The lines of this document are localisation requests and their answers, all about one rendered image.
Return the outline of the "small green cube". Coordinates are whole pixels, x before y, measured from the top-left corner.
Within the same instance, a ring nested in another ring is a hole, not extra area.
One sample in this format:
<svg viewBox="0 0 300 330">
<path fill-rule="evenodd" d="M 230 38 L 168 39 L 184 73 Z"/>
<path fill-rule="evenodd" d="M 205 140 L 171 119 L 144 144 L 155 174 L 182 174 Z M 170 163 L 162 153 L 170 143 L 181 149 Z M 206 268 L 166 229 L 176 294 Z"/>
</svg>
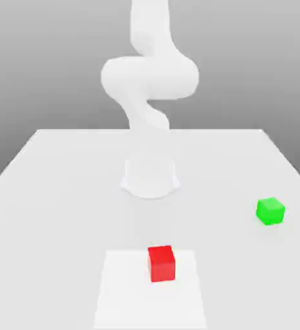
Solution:
<svg viewBox="0 0 300 330">
<path fill-rule="evenodd" d="M 266 226 L 282 223 L 285 206 L 275 197 L 259 199 L 256 207 L 257 218 Z"/>
</svg>

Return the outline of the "small red cube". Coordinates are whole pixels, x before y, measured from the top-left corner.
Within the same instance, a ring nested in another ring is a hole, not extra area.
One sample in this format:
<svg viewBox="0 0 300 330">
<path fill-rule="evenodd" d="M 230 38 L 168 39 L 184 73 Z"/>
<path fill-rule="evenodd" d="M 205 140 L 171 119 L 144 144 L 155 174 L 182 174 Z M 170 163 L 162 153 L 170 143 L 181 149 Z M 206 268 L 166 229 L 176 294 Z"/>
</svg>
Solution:
<svg viewBox="0 0 300 330">
<path fill-rule="evenodd" d="M 148 251 L 148 268 L 152 282 L 175 280 L 176 260 L 171 246 L 153 246 Z"/>
</svg>

